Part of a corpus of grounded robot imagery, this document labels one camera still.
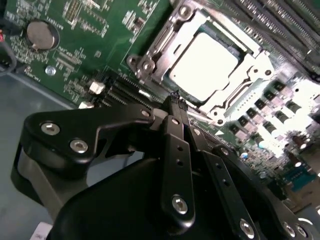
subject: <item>screw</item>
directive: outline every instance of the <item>screw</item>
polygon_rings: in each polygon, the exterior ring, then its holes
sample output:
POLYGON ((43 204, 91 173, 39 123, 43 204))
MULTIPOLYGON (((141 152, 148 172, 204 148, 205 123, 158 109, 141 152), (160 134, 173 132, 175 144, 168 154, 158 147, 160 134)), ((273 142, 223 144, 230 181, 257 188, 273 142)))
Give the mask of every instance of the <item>screw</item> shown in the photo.
POLYGON ((225 149, 225 148, 222 147, 222 148, 221 148, 221 151, 223 152, 224 155, 227 155, 227 156, 229 155, 229 152, 228 152, 227 149, 225 149))
POLYGON ((253 239, 255 237, 254 229, 252 228, 252 226, 250 226, 250 224, 246 220, 244 219, 240 220, 240 228, 249 239, 253 239))
POLYGON ((54 66, 47 66, 45 68, 45 73, 49 76, 54 76, 57 73, 57 70, 54 66))
POLYGON ((193 129, 194 133, 197 134, 198 136, 200 136, 201 132, 198 129, 193 129))
POLYGON ((60 132, 60 127, 52 122, 47 122, 41 125, 41 130, 45 134, 54 136, 60 132))
POLYGON ((178 121, 177 119, 175 119, 175 118, 172 118, 172 122, 173 122, 174 124, 176 124, 176 125, 179 124, 179 121, 178 121))
POLYGON ((78 154, 84 154, 88 150, 88 144, 80 139, 70 142, 70 148, 78 154))
POLYGON ((260 172, 259 178, 260 179, 265 179, 267 177, 267 173, 265 171, 260 172))
POLYGON ((264 74, 265 74, 266 76, 270 76, 270 75, 271 75, 271 73, 272 73, 272 72, 271 72, 270 70, 267 70, 267 71, 265 71, 265 73, 264 73, 264 74))
POLYGON ((188 211, 188 205, 185 200, 179 196, 174 196, 172 198, 172 206, 179 214, 186 214, 188 211))
POLYGON ((187 5, 183 5, 179 9, 179 14, 184 19, 187 19, 188 17, 190 17, 191 13, 192 13, 191 8, 187 5))
POLYGON ((145 111, 145 110, 142 110, 141 111, 142 115, 145 116, 145 117, 150 117, 150 113, 145 111))
POLYGON ((306 231, 300 226, 300 225, 296 225, 296 229, 298 230, 298 232, 302 235, 302 236, 304 236, 305 238, 308 236, 307 235, 307 233, 306 233, 306 231))
POLYGON ((282 226, 283 226, 284 230, 285 230, 291 237, 294 238, 294 237, 296 236, 295 230, 294 230, 291 226, 289 226, 289 224, 288 224, 287 222, 284 222, 284 223, 282 224, 282 226))

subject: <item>pcie slot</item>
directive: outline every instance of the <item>pcie slot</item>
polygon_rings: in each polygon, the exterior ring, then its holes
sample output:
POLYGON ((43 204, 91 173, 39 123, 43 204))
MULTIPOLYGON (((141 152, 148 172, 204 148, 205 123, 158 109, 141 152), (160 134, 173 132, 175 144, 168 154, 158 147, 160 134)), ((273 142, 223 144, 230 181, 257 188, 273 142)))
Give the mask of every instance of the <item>pcie slot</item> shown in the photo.
MULTIPOLYGON (((251 16, 252 12, 249 9, 247 9, 247 7, 244 6, 239 0, 235 0, 233 1, 233 3, 228 2, 227 5, 229 5, 230 8, 233 8, 234 11, 239 15, 241 15, 242 17, 245 17, 248 21, 252 20, 252 16, 251 16)), ((297 51, 296 49, 292 49, 290 46, 287 45, 286 42, 281 41, 280 43, 278 43, 278 41, 275 41, 271 36, 269 36, 267 33, 264 33, 263 31, 257 30, 257 33, 259 33, 259 35, 262 36, 265 42, 267 42, 270 46, 276 49, 281 55, 286 57, 288 61, 290 61, 294 66, 296 66, 299 71, 309 76, 315 75, 313 66, 305 61, 305 56, 301 56, 300 51, 297 51)))
POLYGON ((307 22, 313 30, 320 34, 320 16, 317 17, 317 13, 312 11, 312 7, 308 7, 310 4, 309 0, 284 0, 288 5, 291 5, 292 8, 300 15, 300 17, 307 22))
POLYGON ((115 85, 113 85, 112 89, 108 92, 108 94, 111 94, 112 96, 118 98, 119 100, 121 100, 126 104, 132 104, 137 102, 135 101, 135 99, 130 97, 127 93, 118 89, 115 85))
POLYGON ((319 49, 320 36, 315 33, 305 22, 293 11, 293 9, 283 1, 264 0, 276 17, 290 28, 297 38, 306 41, 310 48, 319 49))
POLYGON ((122 96, 126 96, 132 103, 139 103, 149 109, 152 109, 152 107, 149 104, 147 104, 144 100, 141 100, 140 96, 135 95, 134 92, 125 90, 123 86, 121 86, 120 84, 114 85, 113 89, 115 88, 119 90, 119 93, 121 93, 122 96))
POLYGON ((106 100, 107 102, 110 102, 111 106, 115 105, 115 104, 123 104, 123 105, 128 105, 127 102, 125 102, 123 99, 120 99, 117 95, 115 95, 112 92, 108 92, 107 96, 104 98, 104 100, 106 100))

